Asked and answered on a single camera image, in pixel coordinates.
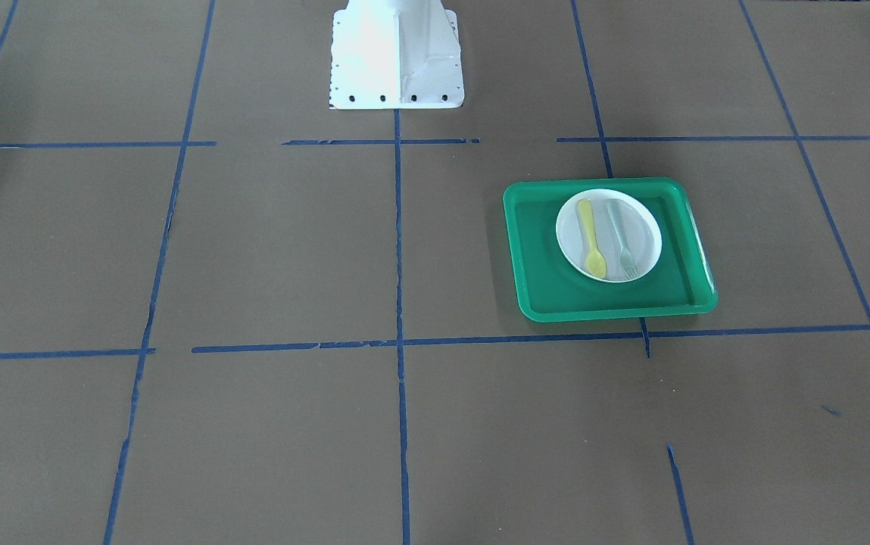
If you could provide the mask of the yellow plastic spoon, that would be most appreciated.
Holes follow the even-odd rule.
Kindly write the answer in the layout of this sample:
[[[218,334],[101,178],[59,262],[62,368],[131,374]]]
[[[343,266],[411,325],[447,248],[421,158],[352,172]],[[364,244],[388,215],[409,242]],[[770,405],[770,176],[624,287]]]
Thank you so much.
[[[607,278],[607,262],[600,252],[595,232],[593,204],[589,199],[580,199],[576,203],[577,220],[580,225],[582,241],[585,246],[584,268],[594,279]]]

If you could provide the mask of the grey-green plastic fork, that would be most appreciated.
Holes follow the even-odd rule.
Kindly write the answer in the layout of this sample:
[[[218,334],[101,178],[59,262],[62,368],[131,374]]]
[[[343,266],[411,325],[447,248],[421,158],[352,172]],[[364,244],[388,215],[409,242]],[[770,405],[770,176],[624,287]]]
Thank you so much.
[[[628,245],[628,239],[625,234],[624,217],[622,217],[621,201],[619,199],[610,199],[605,204],[607,215],[610,224],[616,236],[617,245],[619,246],[619,268],[625,275],[627,280],[633,280],[638,277],[638,266],[631,254],[631,248]]]

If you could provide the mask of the green plastic tray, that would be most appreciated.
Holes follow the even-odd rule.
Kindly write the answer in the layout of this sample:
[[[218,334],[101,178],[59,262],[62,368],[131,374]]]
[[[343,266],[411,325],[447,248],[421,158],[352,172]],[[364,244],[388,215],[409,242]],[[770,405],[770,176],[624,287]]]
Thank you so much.
[[[663,252],[655,269],[635,282],[607,284],[573,269],[558,248],[557,215],[578,193],[608,188],[649,208],[660,225]],[[719,300],[690,201],[669,177],[518,182],[504,191],[517,300],[538,323],[708,313]]]

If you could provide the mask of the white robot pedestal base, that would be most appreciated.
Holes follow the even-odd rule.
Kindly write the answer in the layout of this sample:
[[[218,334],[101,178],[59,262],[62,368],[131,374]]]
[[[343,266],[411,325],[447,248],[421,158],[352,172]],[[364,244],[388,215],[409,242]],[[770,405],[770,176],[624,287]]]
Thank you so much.
[[[459,108],[459,24],[441,1],[349,1],[332,20],[329,107]]]

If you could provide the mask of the white round plate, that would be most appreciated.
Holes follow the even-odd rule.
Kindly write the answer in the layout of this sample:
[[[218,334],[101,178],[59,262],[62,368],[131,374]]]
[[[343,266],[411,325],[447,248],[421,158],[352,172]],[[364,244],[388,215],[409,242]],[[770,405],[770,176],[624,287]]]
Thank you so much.
[[[584,268],[585,246],[576,213],[576,203],[580,199],[589,199],[593,207],[597,244],[607,262],[606,279],[594,279],[593,276],[586,273]],[[633,259],[638,266],[638,277],[633,280],[627,280],[619,268],[619,246],[605,208],[605,204],[610,199],[621,201],[619,207],[621,207],[622,217],[624,217],[626,238]],[[635,282],[635,280],[648,276],[650,271],[655,269],[663,252],[662,230],[660,230],[660,225],[657,224],[657,220],[650,213],[649,208],[622,191],[608,188],[584,190],[570,197],[557,215],[555,235],[560,252],[573,269],[576,269],[587,279],[607,284]]]

